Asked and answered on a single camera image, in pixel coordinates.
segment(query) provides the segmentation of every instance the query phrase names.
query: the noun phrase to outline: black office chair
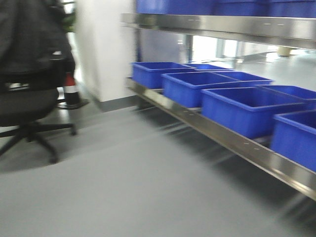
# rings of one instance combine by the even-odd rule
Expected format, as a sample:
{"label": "black office chair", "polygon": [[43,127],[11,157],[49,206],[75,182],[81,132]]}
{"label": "black office chair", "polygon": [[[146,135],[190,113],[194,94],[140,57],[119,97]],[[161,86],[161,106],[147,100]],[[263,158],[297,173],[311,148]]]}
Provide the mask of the black office chair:
{"label": "black office chair", "polygon": [[[40,136],[39,132],[70,128],[71,135],[76,135],[74,124],[40,124],[37,120],[46,117],[54,110],[63,76],[56,70],[29,75],[0,75],[0,126],[18,126],[17,129],[0,133],[0,137],[13,136],[1,149],[0,156],[11,147],[26,138],[44,146],[51,154],[50,163],[57,163],[56,150]],[[7,89],[7,83],[28,84],[18,89]]]}

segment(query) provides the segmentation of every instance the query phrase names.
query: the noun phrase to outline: black jacket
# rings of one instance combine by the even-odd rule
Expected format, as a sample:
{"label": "black jacket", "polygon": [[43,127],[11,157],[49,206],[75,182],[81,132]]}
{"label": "black jacket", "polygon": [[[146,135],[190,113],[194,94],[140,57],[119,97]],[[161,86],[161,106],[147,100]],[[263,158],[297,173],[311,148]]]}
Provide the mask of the black jacket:
{"label": "black jacket", "polygon": [[44,71],[55,51],[73,60],[59,10],[46,0],[0,0],[0,74]]}

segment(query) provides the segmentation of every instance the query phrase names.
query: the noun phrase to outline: stainless steel shelf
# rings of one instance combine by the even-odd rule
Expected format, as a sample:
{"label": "stainless steel shelf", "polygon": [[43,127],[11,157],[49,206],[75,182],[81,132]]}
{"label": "stainless steel shelf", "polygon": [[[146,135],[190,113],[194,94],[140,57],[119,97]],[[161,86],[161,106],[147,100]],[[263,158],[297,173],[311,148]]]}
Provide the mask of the stainless steel shelf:
{"label": "stainless steel shelf", "polygon": [[128,27],[316,49],[316,19],[314,18],[126,13],[122,14],[121,21]]}
{"label": "stainless steel shelf", "polygon": [[132,79],[127,86],[139,97],[171,114],[195,130],[206,135],[235,154],[290,185],[306,196],[316,200],[316,173],[273,152],[254,140],[241,136],[202,116],[199,112],[185,108],[158,91],[150,90]]}

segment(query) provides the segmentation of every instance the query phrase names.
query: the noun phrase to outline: blue plastic bin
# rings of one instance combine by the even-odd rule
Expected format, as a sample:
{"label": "blue plastic bin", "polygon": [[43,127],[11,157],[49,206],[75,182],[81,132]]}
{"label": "blue plastic bin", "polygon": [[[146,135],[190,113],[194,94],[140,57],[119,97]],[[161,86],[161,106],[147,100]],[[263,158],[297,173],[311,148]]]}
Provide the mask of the blue plastic bin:
{"label": "blue plastic bin", "polygon": [[215,15],[218,16],[267,16],[268,0],[218,0]]}
{"label": "blue plastic bin", "polygon": [[307,90],[294,85],[262,85],[259,87],[296,96],[301,99],[302,102],[306,103],[306,110],[316,109],[316,91]]}
{"label": "blue plastic bin", "polygon": [[214,0],[137,0],[137,13],[212,15]]}
{"label": "blue plastic bin", "polygon": [[316,0],[271,0],[269,16],[316,18]]}
{"label": "blue plastic bin", "polygon": [[132,63],[133,80],[149,89],[162,88],[162,76],[165,73],[194,72],[194,68],[172,62]]}
{"label": "blue plastic bin", "polygon": [[252,87],[255,85],[269,85],[273,82],[271,79],[262,78],[259,76],[255,76],[249,73],[243,73],[243,72],[216,72],[216,74],[231,77],[234,79],[238,79],[240,81],[243,81],[244,87]]}
{"label": "blue plastic bin", "polygon": [[276,115],[271,150],[316,172],[316,111]]}
{"label": "blue plastic bin", "polygon": [[301,111],[293,96],[256,87],[203,90],[202,114],[248,138],[272,135],[275,114]]}
{"label": "blue plastic bin", "polygon": [[201,63],[201,64],[187,63],[185,65],[196,68],[196,71],[211,71],[211,72],[212,71],[233,71],[233,69],[218,67],[218,66],[206,64],[206,63]]}
{"label": "blue plastic bin", "polygon": [[163,94],[188,107],[201,107],[202,89],[223,88],[237,80],[210,72],[164,74]]}

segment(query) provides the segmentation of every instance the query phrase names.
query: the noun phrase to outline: orange traffic cone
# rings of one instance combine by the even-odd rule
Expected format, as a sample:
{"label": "orange traffic cone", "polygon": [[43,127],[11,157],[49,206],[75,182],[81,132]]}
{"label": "orange traffic cone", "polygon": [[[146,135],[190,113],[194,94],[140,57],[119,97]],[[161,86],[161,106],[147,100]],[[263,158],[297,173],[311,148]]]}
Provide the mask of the orange traffic cone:
{"label": "orange traffic cone", "polygon": [[75,110],[89,103],[87,99],[81,99],[77,90],[74,77],[66,73],[64,96],[65,102],[58,104],[58,108],[65,110]]}

